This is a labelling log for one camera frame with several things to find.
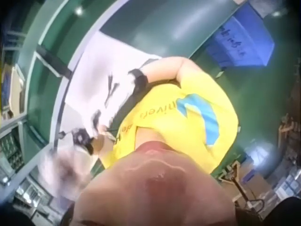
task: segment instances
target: person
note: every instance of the person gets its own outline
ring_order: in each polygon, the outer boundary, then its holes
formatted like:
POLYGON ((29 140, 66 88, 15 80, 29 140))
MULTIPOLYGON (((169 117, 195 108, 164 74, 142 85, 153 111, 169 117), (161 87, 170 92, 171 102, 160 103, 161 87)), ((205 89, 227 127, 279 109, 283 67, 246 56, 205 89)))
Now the person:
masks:
POLYGON ((234 142, 227 95, 194 62, 167 57, 139 69, 152 89, 122 121, 106 168, 82 191, 70 225, 236 225, 235 207, 210 173, 234 142))

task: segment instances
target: blue container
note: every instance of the blue container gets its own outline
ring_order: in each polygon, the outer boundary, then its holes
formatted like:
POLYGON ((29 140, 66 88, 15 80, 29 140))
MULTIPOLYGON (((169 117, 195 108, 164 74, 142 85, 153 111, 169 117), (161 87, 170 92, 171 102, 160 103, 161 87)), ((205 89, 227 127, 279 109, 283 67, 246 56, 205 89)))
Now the blue container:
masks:
POLYGON ((209 38, 206 50, 220 67, 266 66, 274 45, 262 19, 246 3, 209 38))

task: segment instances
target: metal frame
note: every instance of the metal frame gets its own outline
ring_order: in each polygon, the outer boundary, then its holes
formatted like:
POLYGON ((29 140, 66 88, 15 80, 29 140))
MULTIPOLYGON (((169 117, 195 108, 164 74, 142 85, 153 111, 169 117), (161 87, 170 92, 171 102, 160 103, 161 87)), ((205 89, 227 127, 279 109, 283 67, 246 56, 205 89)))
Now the metal frame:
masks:
POLYGON ((0 139, 7 135, 13 128, 17 127, 18 122, 25 120, 26 116, 26 113, 21 113, 12 119, 2 122, 0 127, 0 139))
POLYGON ((0 187, 0 205, 4 203, 10 195, 19 187, 21 182, 30 174, 30 172, 38 165, 41 156, 53 148, 53 144, 46 145, 40 150, 26 165, 24 165, 19 172, 17 172, 10 182, 10 186, 0 187))

